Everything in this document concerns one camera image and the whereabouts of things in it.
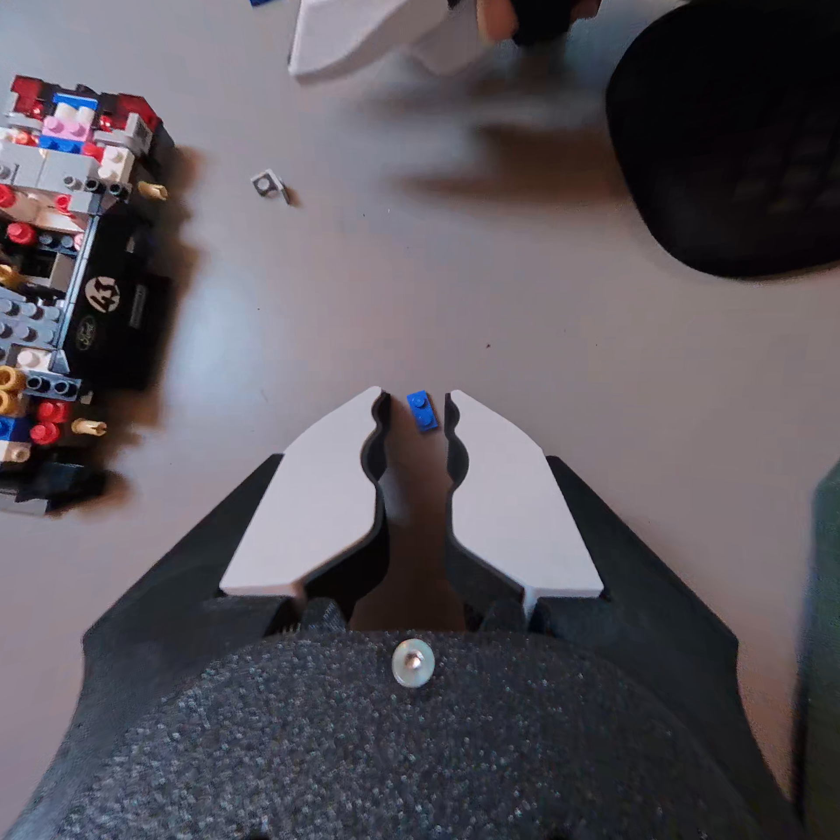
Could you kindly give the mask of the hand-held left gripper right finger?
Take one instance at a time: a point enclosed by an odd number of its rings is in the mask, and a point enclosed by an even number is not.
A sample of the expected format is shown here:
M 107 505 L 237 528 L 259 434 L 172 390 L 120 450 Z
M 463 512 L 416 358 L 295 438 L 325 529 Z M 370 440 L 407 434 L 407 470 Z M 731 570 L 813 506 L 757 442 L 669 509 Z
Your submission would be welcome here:
M 464 391 L 446 395 L 444 432 L 445 570 L 469 620 L 502 601 L 529 622 L 542 599 L 600 597 L 602 577 L 543 449 Z

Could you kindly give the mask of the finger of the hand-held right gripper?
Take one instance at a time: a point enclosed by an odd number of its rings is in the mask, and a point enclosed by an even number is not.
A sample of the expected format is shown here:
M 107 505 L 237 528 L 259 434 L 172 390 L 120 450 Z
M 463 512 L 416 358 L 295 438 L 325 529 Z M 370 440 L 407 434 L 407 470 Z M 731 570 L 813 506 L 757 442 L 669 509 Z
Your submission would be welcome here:
M 446 1 L 301 1 L 288 57 L 300 83 L 346 77 L 431 33 Z

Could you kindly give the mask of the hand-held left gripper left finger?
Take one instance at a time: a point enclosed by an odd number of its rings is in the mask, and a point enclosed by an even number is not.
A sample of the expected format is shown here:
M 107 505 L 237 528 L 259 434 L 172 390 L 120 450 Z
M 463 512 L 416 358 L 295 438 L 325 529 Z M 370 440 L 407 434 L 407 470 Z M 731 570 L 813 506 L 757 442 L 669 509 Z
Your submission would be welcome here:
M 335 601 L 344 618 L 388 570 L 384 438 L 391 396 L 370 386 L 280 459 L 219 583 L 226 595 Z

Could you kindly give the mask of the black lego car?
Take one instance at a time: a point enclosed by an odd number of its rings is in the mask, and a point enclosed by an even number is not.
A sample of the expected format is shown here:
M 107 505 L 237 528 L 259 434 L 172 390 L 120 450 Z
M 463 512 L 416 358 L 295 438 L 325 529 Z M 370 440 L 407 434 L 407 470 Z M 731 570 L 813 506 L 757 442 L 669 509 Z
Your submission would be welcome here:
M 16 75 L 2 102 L 1 502 L 99 497 L 108 396 L 141 392 L 169 278 L 151 272 L 175 144 L 142 96 Z

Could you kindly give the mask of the person's right hand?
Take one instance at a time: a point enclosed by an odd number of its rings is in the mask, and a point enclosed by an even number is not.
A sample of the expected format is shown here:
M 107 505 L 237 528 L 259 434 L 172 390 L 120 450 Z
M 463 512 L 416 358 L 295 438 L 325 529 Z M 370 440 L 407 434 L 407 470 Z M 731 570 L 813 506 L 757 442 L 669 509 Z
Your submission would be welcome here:
M 518 31 L 518 16 L 511 1 L 476 1 L 479 36 L 488 44 L 510 40 Z

